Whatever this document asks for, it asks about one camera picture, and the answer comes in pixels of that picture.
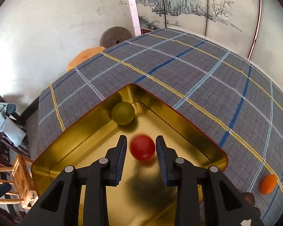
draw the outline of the table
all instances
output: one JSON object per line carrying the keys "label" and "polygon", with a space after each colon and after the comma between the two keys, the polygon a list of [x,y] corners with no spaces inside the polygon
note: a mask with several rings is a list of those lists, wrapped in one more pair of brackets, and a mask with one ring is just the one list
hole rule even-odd
{"label": "table", "polygon": [[[193,34],[152,31],[61,76],[39,98],[40,146],[130,83],[159,97],[223,148],[229,159],[225,174],[241,192],[255,195],[266,225],[276,220],[283,211],[283,93],[247,60]],[[260,181],[271,173],[281,186],[262,195]]]}

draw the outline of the red ball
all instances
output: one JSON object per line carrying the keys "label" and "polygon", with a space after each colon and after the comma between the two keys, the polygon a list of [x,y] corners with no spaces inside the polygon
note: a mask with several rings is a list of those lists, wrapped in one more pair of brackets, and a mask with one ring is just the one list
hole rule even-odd
{"label": "red ball", "polygon": [[155,144],[147,135],[138,135],[130,143],[130,152],[138,161],[148,161],[155,153]]}

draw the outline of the round metal pin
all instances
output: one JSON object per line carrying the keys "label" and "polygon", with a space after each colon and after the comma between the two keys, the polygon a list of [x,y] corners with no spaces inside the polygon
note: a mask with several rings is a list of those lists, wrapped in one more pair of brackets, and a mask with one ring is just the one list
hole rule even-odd
{"label": "round metal pin", "polygon": [[210,170],[211,170],[211,172],[218,172],[218,167],[211,166]]}
{"label": "round metal pin", "polygon": [[184,163],[184,159],[181,158],[181,157],[176,158],[175,161],[176,161],[176,163],[178,163],[178,164],[183,164],[183,163]]}
{"label": "round metal pin", "polygon": [[100,158],[99,160],[100,164],[106,164],[108,162],[107,158]]}
{"label": "round metal pin", "polygon": [[72,171],[73,171],[72,166],[65,167],[65,172],[72,172]]}

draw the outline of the yellow stripe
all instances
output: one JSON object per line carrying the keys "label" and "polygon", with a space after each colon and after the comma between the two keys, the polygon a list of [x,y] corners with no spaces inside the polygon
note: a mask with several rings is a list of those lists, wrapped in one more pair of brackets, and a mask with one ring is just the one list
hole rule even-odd
{"label": "yellow stripe", "polygon": [[[217,60],[220,60],[220,58],[218,58],[218,57],[216,57],[216,56],[214,56],[214,55],[212,55],[212,54],[210,54],[210,53],[208,53],[208,52],[205,52],[205,51],[203,51],[203,50],[201,50],[201,49],[199,49],[199,48],[197,48],[197,47],[194,47],[194,46],[192,46],[192,45],[183,43],[183,42],[181,42],[181,41],[179,41],[179,40],[172,40],[172,39],[169,39],[169,38],[166,38],[166,37],[162,37],[162,36],[158,36],[158,35],[154,35],[154,34],[149,34],[149,35],[155,36],[155,37],[159,37],[159,38],[165,39],[165,40],[171,40],[171,41],[174,41],[174,42],[178,42],[178,43],[180,43],[180,44],[182,44],[182,45],[191,47],[191,48],[196,49],[196,50],[198,50],[198,51],[200,51],[200,52],[202,52],[202,53],[204,53],[204,54],[206,54],[206,55],[208,55],[208,56],[211,56],[211,57],[213,57],[213,58],[215,58],[215,59],[217,59]],[[237,69],[236,67],[234,67],[234,66],[228,64],[228,63],[225,62],[225,61],[222,61],[222,62],[223,62],[224,64],[226,64],[227,66],[233,68],[234,70],[236,70],[236,71],[242,73],[245,77],[248,77],[247,74],[245,74],[242,70]],[[263,87],[261,87],[257,82],[255,82],[255,81],[254,81],[253,79],[251,79],[251,78],[250,78],[250,81],[251,81],[252,83],[254,83],[257,87],[259,87],[268,97],[271,98],[270,94],[269,94]],[[279,104],[275,99],[274,99],[273,101],[274,101],[275,104],[283,111],[283,108],[280,106],[280,104]]]}
{"label": "yellow stripe", "polygon": [[56,102],[56,100],[55,100],[55,94],[54,94],[54,92],[53,92],[52,85],[50,84],[49,87],[50,87],[50,91],[51,91],[51,97],[52,97],[53,105],[54,105],[54,107],[55,107],[55,113],[56,113],[56,115],[57,115],[57,118],[58,118],[60,127],[61,127],[62,131],[65,131],[65,126],[64,126],[64,123],[62,122],[62,118],[61,118],[61,116],[60,116],[59,109],[58,109],[58,107],[57,107],[57,102]]}
{"label": "yellow stripe", "polygon": [[[177,95],[180,98],[185,98],[185,96],[181,93],[179,93],[178,91],[176,91],[175,89],[171,88],[170,86],[166,85],[165,83],[163,83],[162,81],[156,79],[153,76],[150,76],[149,74],[141,71],[140,69],[137,69],[136,67],[132,66],[131,64],[125,63],[123,61],[120,61],[117,58],[112,57],[111,55],[108,55],[104,52],[101,52],[101,54],[105,55],[106,57],[121,63],[133,70],[135,70],[136,72],[150,78],[151,80],[153,80],[154,82],[158,83],[159,85],[165,87],[166,89],[168,89],[169,91],[171,91],[172,93],[174,93],[175,95]],[[220,119],[216,118],[215,116],[213,116],[212,114],[210,114],[208,111],[206,111],[204,108],[202,108],[201,106],[199,106],[198,104],[196,104],[195,102],[193,102],[190,99],[186,99],[186,101],[191,104],[193,107],[195,107],[197,110],[201,111],[203,114],[205,114],[207,117],[209,117],[210,119],[212,119],[213,121],[215,121],[216,123],[218,123],[225,131],[228,131],[230,128],[225,125]],[[241,143],[246,149],[248,149],[260,162],[263,162],[264,166],[267,168],[267,170],[271,173],[271,174],[275,174],[275,176],[277,177],[277,182],[280,185],[280,189],[283,193],[283,186],[281,183],[281,180],[279,179],[279,177],[277,176],[277,174],[274,172],[274,170],[270,167],[269,164],[267,164],[266,162],[263,161],[263,158],[248,144],[246,143],[237,133],[235,133],[234,131],[230,131],[229,132],[239,143]]]}

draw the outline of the white cloth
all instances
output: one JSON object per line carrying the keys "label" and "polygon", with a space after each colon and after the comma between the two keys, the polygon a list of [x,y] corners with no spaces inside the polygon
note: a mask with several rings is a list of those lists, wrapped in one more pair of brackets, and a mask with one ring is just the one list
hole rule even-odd
{"label": "white cloth", "polygon": [[7,105],[8,103],[0,103],[0,133],[4,132],[11,142],[13,142],[16,147],[19,147],[26,133],[6,116]]}

